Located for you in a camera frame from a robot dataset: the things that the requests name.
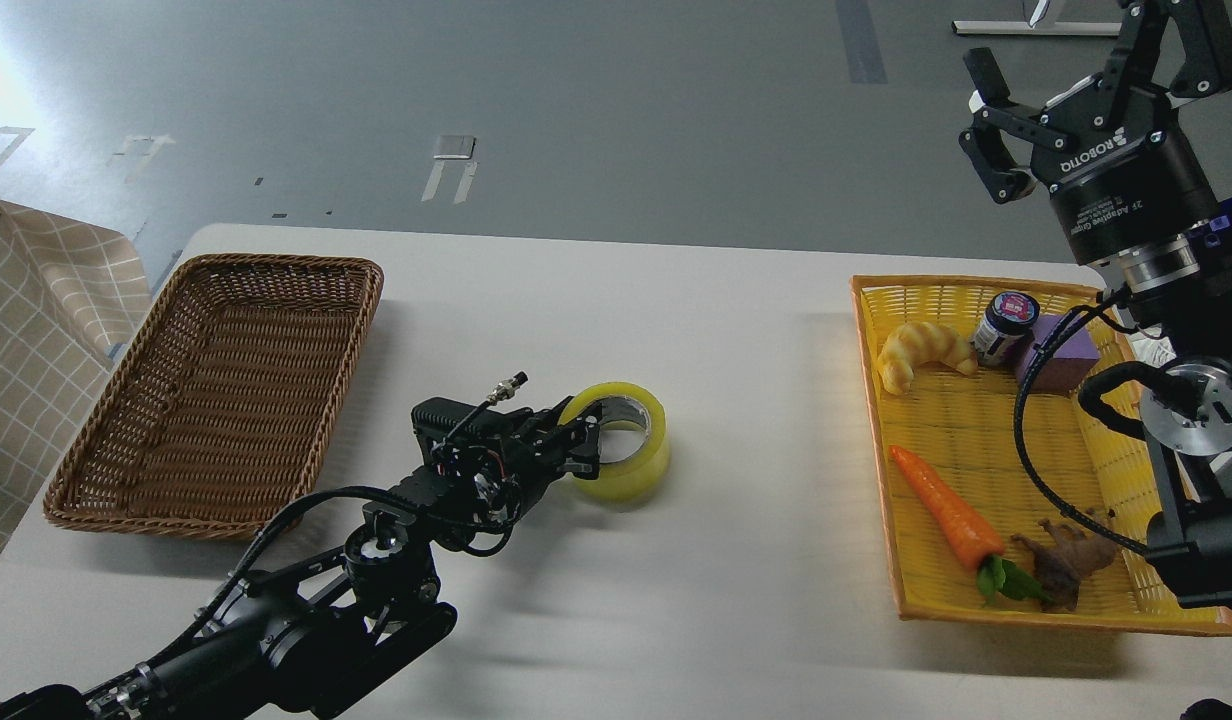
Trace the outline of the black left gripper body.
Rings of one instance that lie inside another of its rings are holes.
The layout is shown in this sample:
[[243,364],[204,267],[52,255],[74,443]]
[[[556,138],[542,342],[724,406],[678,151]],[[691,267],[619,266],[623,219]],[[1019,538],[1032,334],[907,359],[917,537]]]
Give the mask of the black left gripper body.
[[565,473],[564,404],[510,413],[434,397],[411,409],[429,468],[469,483],[479,501],[538,501]]

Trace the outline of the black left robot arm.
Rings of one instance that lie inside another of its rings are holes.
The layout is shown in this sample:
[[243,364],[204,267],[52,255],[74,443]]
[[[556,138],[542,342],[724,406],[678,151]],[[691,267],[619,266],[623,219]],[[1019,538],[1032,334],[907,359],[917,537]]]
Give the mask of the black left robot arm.
[[[598,399],[496,413],[492,399],[429,398],[411,411],[423,462],[400,483],[293,501],[152,660],[90,690],[17,694],[0,719],[246,719],[264,706],[338,718],[452,632],[432,547],[492,556],[476,536],[506,544],[556,480],[598,478],[612,418]],[[278,533],[331,498],[363,501],[363,523],[341,546],[256,570]]]

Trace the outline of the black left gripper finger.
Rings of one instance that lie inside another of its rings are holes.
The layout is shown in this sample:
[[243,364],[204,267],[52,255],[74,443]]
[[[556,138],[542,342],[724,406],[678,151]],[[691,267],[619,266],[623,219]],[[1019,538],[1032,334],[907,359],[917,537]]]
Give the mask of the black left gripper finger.
[[546,432],[588,432],[602,427],[602,398],[565,397],[546,409]]
[[572,450],[561,461],[561,473],[570,473],[579,480],[598,480],[601,468],[601,451]]

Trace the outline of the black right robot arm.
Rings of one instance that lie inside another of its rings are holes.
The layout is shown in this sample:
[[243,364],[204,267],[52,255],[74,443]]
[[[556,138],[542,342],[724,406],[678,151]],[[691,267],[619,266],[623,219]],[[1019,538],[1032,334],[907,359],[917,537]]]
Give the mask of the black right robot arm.
[[1232,91],[1232,23],[1221,1],[1124,1],[1100,72],[1032,108],[1011,97],[995,55],[973,47],[975,86],[958,137],[999,203],[1045,187],[1077,264],[1112,272],[1105,300],[1071,311],[1027,365],[1013,411],[1018,456],[1027,397],[1061,342],[1109,307],[1161,330],[1174,355],[1129,360],[1079,386],[1083,411],[1143,443],[1161,510],[1145,541],[1114,541],[1145,558],[1180,607],[1232,610],[1232,494],[1211,468],[1232,451],[1232,203],[1218,202],[1178,111]]

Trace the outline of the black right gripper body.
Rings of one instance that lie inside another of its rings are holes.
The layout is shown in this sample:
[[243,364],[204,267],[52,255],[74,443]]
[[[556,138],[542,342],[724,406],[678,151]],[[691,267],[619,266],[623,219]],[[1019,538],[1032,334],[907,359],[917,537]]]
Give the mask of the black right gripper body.
[[1218,215],[1165,88],[1131,88],[1120,120],[1096,100],[1099,88],[1077,85],[1044,108],[1047,127],[1076,142],[1041,150],[1041,182],[1077,264],[1169,240]]

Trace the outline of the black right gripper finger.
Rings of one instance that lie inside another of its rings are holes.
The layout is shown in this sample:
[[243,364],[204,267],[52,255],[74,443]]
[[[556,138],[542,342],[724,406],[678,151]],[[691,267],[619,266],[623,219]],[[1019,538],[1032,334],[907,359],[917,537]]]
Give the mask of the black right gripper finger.
[[1007,203],[1032,192],[1036,179],[1016,163],[1005,136],[1026,141],[1042,150],[1071,150],[1071,133],[1044,123],[1046,113],[1011,100],[1011,91],[991,47],[973,47],[963,53],[975,97],[971,125],[958,136],[960,149],[971,162],[991,198]]
[[[1133,88],[1193,101],[1232,91],[1232,20],[1225,1],[1119,1],[1122,23],[1096,83],[1101,111],[1124,111]],[[1174,23],[1183,60],[1157,85],[1165,28]]]

